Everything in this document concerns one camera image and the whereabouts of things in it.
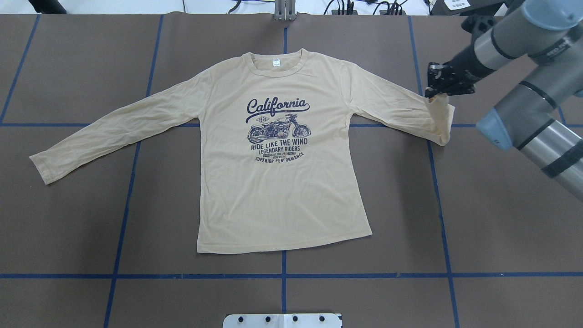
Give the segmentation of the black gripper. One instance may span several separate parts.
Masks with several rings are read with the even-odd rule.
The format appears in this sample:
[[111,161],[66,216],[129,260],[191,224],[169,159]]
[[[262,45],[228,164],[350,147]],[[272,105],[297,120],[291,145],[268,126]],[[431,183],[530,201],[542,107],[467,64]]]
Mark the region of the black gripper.
[[475,84],[465,77],[458,77],[449,62],[444,64],[430,62],[428,64],[426,98],[434,98],[441,94],[457,96],[473,93],[475,93]]

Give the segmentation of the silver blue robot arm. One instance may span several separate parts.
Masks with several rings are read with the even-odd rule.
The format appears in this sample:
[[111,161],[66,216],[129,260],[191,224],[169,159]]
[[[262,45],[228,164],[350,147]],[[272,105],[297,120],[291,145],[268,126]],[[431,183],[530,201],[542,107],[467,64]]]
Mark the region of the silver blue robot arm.
[[477,124],[496,147],[521,151],[577,199],[583,195],[582,139],[552,111],[583,88],[583,5],[580,0],[521,0],[501,21],[471,15],[461,24],[469,46],[428,65],[425,97],[469,95],[483,78],[529,56],[537,67]]

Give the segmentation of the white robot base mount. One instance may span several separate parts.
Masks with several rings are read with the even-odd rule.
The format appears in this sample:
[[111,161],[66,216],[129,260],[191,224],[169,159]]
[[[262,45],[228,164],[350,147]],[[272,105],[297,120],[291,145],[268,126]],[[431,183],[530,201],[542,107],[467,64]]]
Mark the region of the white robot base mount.
[[233,314],[223,320],[223,328],[343,328],[336,313]]

